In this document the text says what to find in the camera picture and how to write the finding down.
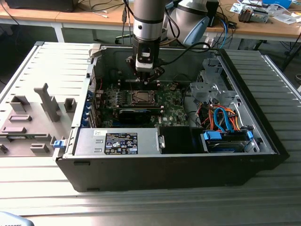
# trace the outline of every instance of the circuit board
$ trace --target circuit board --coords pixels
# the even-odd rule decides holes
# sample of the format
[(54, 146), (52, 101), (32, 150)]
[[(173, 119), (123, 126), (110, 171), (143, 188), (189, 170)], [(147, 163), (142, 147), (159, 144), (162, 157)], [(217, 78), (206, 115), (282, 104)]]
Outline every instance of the circuit board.
[[(146, 98), (147, 91), (137, 90), (120, 90), (117, 85), (111, 84), (109, 87), (104, 88), (104, 94), (102, 96), (102, 105), (99, 107), (101, 116), (101, 127), (114, 128), (114, 127), (140, 127), (140, 128), (154, 128), (157, 126), (188, 126), (187, 117), (182, 106), (181, 89), (177, 88), (172, 83), (161, 83), (158, 90), (152, 91), (156, 102), (152, 105), (157, 109), (151, 109), (151, 106), (145, 107), (152, 111), (149, 123), (142, 123), (136, 125), (125, 125), (119, 122), (119, 112), (121, 110), (119, 106), (120, 92), (123, 92), (126, 100), (131, 100), (132, 94), (142, 93), (140, 97)], [(133, 96), (133, 100), (141, 99), (139, 96)], [(131, 106), (128, 109), (137, 109), (143, 111), (141, 107)]]

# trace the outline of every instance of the power supply label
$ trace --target power supply label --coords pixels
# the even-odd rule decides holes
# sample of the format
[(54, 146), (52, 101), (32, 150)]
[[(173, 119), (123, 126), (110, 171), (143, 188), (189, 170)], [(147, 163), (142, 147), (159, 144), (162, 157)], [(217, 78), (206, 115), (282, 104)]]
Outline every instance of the power supply label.
[(105, 154), (138, 154), (137, 133), (107, 133)]

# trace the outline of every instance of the blue plastic clip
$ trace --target blue plastic clip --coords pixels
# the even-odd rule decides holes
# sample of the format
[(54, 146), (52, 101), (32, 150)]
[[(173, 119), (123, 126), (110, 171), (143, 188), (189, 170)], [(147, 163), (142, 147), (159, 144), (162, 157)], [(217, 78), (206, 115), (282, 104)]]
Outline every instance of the blue plastic clip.
[(66, 147), (65, 143), (66, 143), (66, 140), (56, 140), (53, 143), (53, 147), (54, 148), (64, 148), (64, 147)]
[(248, 137), (249, 137), (250, 140), (253, 139), (254, 136), (253, 136), (253, 133), (251, 131), (247, 131), (246, 134), (248, 135)]
[(217, 131), (206, 131), (204, 134), (204, 139), (205, 140), (221, 140), (222, 136), (220, 132)]

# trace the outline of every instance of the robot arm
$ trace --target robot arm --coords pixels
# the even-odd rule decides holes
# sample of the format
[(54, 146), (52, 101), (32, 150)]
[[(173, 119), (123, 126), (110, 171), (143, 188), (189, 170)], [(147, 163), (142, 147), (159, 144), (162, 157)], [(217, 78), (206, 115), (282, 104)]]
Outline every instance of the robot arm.
[[(171, 0), (134, 1), (133, 55), (126, 62), (133, 69), (138, 80), (144, 85), (157, 79), (165, 72), (161, 67), (162, 61), (158, 56), (164, 23), (164, 11), (166, 4), (169, 2)], [(200, 19), (206, 17), (206, 0), (183, 0), (182, 2), (179, 5), (180, 9), (177, 10), (181, 13), (180, 20), (185, 20), (186, 16), (193, 19), (189, 26), (191, 28), (189, 33), (190, 44), (193, 44), (191, 37), (195, 40), (200, 39), (208, 25), (209, 19), (202, 20), (202, 23), (199, 23)], [(187, 24), (181, 25), (184, 31), (186, 30), (185, 27), (187, 27)]]

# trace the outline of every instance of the desk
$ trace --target desk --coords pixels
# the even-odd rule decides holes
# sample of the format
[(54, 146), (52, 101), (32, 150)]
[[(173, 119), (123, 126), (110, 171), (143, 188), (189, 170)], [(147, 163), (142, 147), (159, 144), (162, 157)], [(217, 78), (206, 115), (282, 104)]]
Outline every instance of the desk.
[[(122, 29), (121, 15), (123, 6), (108, 9), (108, 18), (104, 18), (92, 12), (85, 12), (79, 8), (73, 13), (64, 13), (47, 10), (32, 10), (32, 9), (10, 9), (4, 0), (3, 4), (6, 10), (16, 19), (21, 25), (34, 26), (49, 26), (55, 29), (59, 42), (64, 42), (62, 28), (80, 28), (80, 29), (95, 29), (95, 30), (118, 30)], [(99, 3), (102, 0), (91, 0), (92, 4)], [(275, 40), (275, 41), (295, 41), (301, 32), (300, 24), (294, 23), (291, 25), (284, 24), (274, 18), (270, 18), (266, 24), (261, 23), (241, 23), (238, 21), (238, 14), (228, 12), (230, 5), (235, 0), (221, 0), (221, 7), (224, 14), (231, 21), (237, 23), (237, 29), (233, 35), (234, 38), (241, 39), (256, 39), (256, 40)], [(301, 10), (301, 6), (292, 5), (291, 11)], [(11, 17), (0, 7), (0, 24), (16, 24)], [(125, 26), (125, 31), (128, 31), (128, 25)], [(205, 36), (213, 39), (223, 32), (223, 28), (217, 25), (212, 28), (207, 28)]]

